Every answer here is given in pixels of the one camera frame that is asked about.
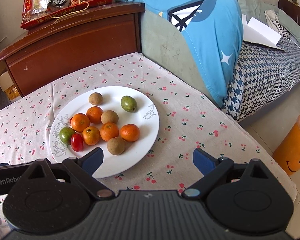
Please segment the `orange mandarin plate left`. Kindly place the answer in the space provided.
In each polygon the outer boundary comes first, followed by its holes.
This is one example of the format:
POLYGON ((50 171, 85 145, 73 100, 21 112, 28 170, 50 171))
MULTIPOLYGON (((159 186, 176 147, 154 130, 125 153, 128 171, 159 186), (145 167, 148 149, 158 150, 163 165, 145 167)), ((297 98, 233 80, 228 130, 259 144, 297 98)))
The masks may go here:
POLYGON ((120 130, 118 126, 113 122, 104 124, 100 129, 100 136, 106 142, 108 142, 110 139, 117 138, 119 134, 120 130))

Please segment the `white paper sheet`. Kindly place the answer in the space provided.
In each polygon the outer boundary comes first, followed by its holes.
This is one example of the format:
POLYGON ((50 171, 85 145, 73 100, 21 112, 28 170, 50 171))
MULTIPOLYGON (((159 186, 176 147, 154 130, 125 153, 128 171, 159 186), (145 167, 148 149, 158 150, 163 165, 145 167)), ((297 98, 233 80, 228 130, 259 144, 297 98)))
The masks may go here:
POLYGON ((277 46, 282 37, 279 33, 254 17, 248 22, 246 15, 242 15, 242 18, 243 41, 281 50, 281 48, 277 46))

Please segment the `brown kiwi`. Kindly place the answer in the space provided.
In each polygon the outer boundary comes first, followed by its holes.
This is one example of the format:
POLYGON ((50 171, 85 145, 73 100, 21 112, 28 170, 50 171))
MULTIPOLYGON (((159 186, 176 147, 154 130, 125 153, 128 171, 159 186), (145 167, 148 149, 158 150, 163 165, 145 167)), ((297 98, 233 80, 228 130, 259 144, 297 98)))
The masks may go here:
POLYGON ((107 149, 112 155, 121 155, 126 148, 126 142, 121 138, 111 138, 107 142, 107 149))

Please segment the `brown kiwi plate top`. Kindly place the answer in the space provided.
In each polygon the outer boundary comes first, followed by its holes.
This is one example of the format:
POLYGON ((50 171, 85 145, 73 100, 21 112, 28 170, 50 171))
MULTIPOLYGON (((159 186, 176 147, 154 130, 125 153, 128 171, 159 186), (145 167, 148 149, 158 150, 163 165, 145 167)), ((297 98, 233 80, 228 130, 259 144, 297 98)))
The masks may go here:
POLYGON ((102 105, 103 96, 100 93, 94 92, 89 96, 89 103, 94 106, 102 105))

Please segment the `orange mandarin plate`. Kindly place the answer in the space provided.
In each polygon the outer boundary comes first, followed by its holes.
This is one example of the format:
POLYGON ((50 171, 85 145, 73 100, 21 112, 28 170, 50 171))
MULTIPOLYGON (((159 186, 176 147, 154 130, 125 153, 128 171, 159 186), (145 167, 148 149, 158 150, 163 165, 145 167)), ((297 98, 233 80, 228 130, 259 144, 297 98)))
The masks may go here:
POLYGON ((139 139, 140 130, 135 124, 126 124, 121 127, 120 136, 127 142, 135 142, 139 139))
POLYGON ((86 115, 92 124, 100 124, 102 114, 103 110, 97 106, 90 107, 86 112, 86 115))
POLYGON ((104 124, 100 129, 100 136, 106 142, 108 142, 110 139, 117 138, 119 134, 120 130, 118 126, 113 122, 104 124))

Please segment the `green lime on plate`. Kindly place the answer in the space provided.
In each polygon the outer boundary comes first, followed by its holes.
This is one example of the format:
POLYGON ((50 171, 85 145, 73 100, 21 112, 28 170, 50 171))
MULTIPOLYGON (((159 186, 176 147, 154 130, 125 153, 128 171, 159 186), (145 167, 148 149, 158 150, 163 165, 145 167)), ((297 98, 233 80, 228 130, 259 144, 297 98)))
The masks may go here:
POLYGON ((121 98, 121 108, 127 112, 135 112, 137 110, 138 104, 136 100, 128 95, 121 98))

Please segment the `white plate with drawing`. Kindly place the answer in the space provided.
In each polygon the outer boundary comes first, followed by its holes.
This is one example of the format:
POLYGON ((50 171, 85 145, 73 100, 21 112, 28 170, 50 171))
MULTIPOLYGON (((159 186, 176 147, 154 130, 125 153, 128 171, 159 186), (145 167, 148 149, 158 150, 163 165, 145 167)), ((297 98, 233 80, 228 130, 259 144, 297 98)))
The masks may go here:
POLYGON ((93 173, 93 177, 96 179, 107 178, 131 168, 148 153, 156 141, 159 124, 158 110, 151 99, 145 94, 129 87, 100 87, 75 96, 56 115, 49 135, 50 151, 55 161, 61 163, 66 158, 80 158, 94 148, 100 147, 104 155, 103 163, 93 173), (104 111, 112 110, 118 114, 119 122, 117 125, 119 128, 127 124, 135 124, 140 129, 139 139, 136 142, 129 142, 126 150, 119 156, 109 153, 107 143, 104 140, 100 140, 95 146, 85 144, 82 151, 76 152, 71 146, 64 144, 59 137, 61 129, 70 126, 69 120, 71 117, 77 113, 85 114, 92 106, 88 99, 94 92, 100 93, 103 96, 101 108, 104 111), (121 98, 125 95, 131 96, 136 100, 138 105, 136 112, 129 113, 121 108, 121 98))

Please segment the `dark wooden cabinet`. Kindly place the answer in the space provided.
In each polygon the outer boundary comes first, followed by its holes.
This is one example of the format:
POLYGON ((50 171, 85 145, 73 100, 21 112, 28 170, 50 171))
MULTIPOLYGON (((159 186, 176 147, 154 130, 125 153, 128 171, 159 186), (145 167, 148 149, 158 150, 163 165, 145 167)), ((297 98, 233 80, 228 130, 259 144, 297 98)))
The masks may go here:
POLYGON ((141 52, 143 3, 113 3, 44 23, 0 51, 21 96, 87 66, 141 52))

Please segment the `open cardboard box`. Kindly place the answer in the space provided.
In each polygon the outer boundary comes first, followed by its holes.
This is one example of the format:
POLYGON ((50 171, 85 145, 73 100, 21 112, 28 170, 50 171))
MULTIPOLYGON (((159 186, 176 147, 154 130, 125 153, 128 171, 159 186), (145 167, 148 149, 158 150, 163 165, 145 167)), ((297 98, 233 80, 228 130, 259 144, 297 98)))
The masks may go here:
POLYGON ((0 62, 0 89, 7 95, 11 103, 21 99, 21 96, 12 81, 5 61, 0 62))

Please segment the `orange mandarin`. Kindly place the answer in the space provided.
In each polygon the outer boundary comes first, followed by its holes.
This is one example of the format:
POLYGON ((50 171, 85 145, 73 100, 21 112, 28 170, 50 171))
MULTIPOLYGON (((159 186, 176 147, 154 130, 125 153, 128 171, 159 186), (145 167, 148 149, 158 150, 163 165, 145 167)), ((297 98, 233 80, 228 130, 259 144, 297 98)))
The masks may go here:
POLYGON ((72 128, 79 133, 82 133, 84 129, 89 127, 90 120, 89 118, 83 113, 77 113, 72 117, 72 128))
POLYGON ((89 126, 82 132, 83 141, 89 145, 94 146, 100 140, 99 129, 95 126, 89 126))

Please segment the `green lime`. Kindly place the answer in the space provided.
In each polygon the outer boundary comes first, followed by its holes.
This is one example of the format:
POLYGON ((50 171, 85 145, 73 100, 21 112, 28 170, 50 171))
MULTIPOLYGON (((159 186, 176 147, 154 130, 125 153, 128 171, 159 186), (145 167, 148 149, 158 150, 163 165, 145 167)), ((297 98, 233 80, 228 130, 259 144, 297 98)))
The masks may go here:
POLYGON ((70 127, 63 127, 59 132, 59 138, 61 141, 66 144, 71 144, 71 137, 75 134, 75 130, 70 127))
POLYGON ((136 100, 128 95, 121 98, 121 108, 127 112, 135 112, 137 110, 138 104, 136 100))

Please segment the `orange mandarin plate right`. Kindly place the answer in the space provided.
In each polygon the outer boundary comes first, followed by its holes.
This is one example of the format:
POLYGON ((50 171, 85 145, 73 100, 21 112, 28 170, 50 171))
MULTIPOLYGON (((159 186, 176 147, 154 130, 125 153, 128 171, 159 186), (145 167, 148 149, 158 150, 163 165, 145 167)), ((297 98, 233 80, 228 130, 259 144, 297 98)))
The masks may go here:
POLYGON ((135 142, 139 139, 140 130, 135 124, 126 124, 121 127, 120 136, 127 142, 135 142))

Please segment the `orange mandarin plate top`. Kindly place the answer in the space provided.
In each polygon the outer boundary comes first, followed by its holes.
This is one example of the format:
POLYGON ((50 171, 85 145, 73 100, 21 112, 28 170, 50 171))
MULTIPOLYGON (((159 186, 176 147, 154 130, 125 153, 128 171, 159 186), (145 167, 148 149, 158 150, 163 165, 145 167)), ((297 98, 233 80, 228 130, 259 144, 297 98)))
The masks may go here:
POLYGON ((86 115, 92 124, 100 124, 102 114, 103 110, 97 106, 90 107, 86 112, 86 115))

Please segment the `red cherry tomato back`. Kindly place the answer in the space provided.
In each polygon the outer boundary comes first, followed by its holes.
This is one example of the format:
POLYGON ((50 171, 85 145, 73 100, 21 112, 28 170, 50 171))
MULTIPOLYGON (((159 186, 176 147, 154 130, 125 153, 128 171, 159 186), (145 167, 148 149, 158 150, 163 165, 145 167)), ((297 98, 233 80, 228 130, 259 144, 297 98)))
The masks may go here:
POLYGON ((75 152, 80 152, 83 150, 83 139, 80 134, 75 133, 71 136, 71 148, 75 152))

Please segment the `orange smiley bin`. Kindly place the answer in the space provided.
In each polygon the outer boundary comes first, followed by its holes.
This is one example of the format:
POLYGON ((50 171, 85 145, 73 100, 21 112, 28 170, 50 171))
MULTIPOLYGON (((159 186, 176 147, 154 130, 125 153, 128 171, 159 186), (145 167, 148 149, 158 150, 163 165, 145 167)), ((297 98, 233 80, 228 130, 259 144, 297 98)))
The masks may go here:
POLYGON ((300 115, 273 152, 273 159, 289 176, 300 170, 300 115))

